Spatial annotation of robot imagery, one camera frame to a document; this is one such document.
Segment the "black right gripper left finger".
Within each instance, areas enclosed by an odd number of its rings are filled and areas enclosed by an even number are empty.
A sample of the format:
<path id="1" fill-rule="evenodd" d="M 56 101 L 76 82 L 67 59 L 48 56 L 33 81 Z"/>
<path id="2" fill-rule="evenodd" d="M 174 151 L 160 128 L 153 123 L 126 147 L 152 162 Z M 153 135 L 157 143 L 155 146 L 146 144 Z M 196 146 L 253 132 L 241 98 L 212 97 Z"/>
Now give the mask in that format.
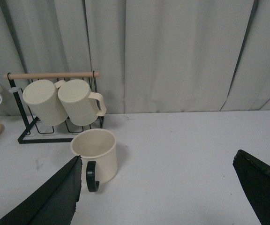
<path id="1" fill-rule="evenodd" d="M 75 156 L 33 194 L 0 219 L 0 225 L 69 225 L 81 191 L 82 160 Z"/>

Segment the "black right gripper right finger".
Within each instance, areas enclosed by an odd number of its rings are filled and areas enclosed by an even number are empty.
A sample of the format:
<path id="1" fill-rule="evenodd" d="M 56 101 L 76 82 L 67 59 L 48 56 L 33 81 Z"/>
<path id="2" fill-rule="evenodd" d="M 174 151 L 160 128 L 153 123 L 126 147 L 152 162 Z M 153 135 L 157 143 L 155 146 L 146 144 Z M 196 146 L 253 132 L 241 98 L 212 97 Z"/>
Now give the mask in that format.
<path id="1" fill-rule="evenodd" d="M 262 225 L 270 225 L 270 166 L 238 150 L 233 167 L 241 187 Z"/>

